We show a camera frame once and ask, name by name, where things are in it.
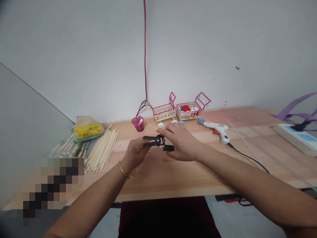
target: red stain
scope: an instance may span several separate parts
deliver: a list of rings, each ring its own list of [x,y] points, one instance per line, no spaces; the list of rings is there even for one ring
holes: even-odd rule
[[[227,102],[227,101],[225,101],[225,102]],[[221,105],[223,105],[223,104],[221,104]],[[224,106],[222,106],[221,109],[223,109],[226,105],[227,105],[227,103]]]

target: red cup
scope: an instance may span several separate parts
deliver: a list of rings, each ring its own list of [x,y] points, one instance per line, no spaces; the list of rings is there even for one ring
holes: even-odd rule
[[[141,116],[134,117],[131,122],[138,132],[141,132],[144,130],[144,118],[143,117],[141,117]]]

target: power strip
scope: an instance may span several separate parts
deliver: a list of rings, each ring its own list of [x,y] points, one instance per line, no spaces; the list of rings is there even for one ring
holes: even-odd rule
[[[317,156],[317,139],[307,132],[298,132],[290,124],[279,124],[272,129],[308,156]]]

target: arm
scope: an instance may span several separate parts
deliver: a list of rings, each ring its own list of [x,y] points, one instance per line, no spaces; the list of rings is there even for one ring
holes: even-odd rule
[[[157,132],[175,147],[175,151],[167,152],[168,156],[204,164],[282,227],[288,237],[316,237],[317,201],[312,197],[256,167],[204,145],[182,125],[169,124]]]
[[[148,142],[142,138],[130,141],[121,161],[126,174],[143,162],[150,147],[141,147]],[[119,164],[116,164],[74,201],[44,237],[88,237],[110,209],[126,179]]]

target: red wire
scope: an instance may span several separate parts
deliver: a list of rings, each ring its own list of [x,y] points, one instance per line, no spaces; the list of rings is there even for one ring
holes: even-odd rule
[[[150,104],[150,102],[148,101],[148,90],[147,90],[147,80],[146,80],[146,7],[145,7],[145,0],[143,0],[143,6],[144,6],[144,73],[145,73],[145,96],[146,96],[145,104],[146,104],[146,102],[148,102]],[[138,113],[136,114],[136,116],[138,116],[141,106],[142,106],[142,103],[139,106],[139,110],[138,110]]]

